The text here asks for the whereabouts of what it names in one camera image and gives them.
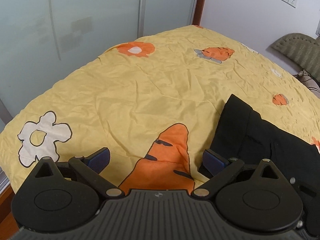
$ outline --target black cloth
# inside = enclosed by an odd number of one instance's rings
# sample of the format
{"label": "black cloth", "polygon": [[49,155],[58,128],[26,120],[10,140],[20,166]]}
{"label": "black cloth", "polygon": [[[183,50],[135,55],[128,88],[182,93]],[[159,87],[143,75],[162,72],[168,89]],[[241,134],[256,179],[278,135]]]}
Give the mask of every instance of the black cloth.
{"label": "black cloth", "polygon": [[320,154],[316,146],[261,119],[235,95],[224,106],[210,149],[246,164],[270,159],[287,179],[295,177],[320,188]]}

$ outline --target yellow blanket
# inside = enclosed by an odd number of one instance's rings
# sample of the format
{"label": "yellow blanket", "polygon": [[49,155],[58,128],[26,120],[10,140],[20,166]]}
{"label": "yellow blanket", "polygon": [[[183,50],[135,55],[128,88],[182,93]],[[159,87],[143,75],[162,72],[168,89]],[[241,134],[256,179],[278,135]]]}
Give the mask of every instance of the yellow blanket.
{"label": "yellow blanket", "polygon": [[0,166],[16,192],[41,157],[108,147],[101,175],[123,190],[191,191],[207,180],[197,167],[232,93],[319,146],[313,93],[240,42],[187,26],[115,46],[32,100],[0,134]]}

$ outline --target sliding wardrobe door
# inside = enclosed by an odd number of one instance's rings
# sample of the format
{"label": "sliding wardrobe door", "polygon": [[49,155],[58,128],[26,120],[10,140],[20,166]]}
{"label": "sliding wardrobe door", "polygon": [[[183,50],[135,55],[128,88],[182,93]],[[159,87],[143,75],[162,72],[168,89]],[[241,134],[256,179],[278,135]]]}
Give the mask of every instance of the sliding wardrobe door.
{"label": "sliding wardrobe door", "polygon": [[190,25],[196,0],[145,0],[144,28],[140,36]]}
{"label": "sliding wardrobe door", "polygon": [[0,120],[0,132],[3,131],[4,126],[5,126],[4,122],[2,122],[2,120]]}
{"label": "sliding wardrobe door", "polygon": [[140,0],[0,0],[0,99],[15,116],[106,49],[137,38]]}

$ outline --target pillow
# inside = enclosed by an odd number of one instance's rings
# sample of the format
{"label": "pillow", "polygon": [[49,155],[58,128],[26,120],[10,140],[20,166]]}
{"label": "pillow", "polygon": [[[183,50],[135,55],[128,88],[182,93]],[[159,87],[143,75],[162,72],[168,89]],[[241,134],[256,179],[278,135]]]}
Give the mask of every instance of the pillow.
{"label": "pillow", "polygon": [[291,33],[271,47],[285,55],[320,81],[320,40],[301,33]]}
{"label": "pillow", "polygon": [[314,93],[317,98],[320,98],[320,87],[318,86],[316,81],[314,81],[312,77],[310,77],[310,74],[307,71],[302,70],[295,77],[302,84],[304,84],[312,93]]}

